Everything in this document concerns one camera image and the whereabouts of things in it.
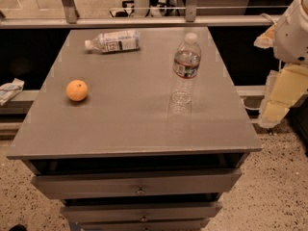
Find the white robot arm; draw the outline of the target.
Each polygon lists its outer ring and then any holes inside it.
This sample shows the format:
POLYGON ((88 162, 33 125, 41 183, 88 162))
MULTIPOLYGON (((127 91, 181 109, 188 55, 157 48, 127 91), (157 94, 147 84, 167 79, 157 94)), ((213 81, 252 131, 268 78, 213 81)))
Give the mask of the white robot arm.
POLYGON ((258 124, 273 128, 308 90, 308 0, 294 0, 280 19, 254 41, 273 49, 280 64, 266 81, 258 124))

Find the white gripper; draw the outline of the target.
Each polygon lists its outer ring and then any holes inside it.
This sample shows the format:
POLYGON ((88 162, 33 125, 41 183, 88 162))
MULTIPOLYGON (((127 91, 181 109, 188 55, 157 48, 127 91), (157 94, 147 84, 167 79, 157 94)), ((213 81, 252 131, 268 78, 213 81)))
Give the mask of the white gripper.
POLYGON ((273 71, 267 80, 266 94, 261 102, 258 124, 273 128, 308 90, 308 3, 294 0, 271 25, 254 40, 259 48, 273 47, 276 59, 286 64, 273 71))

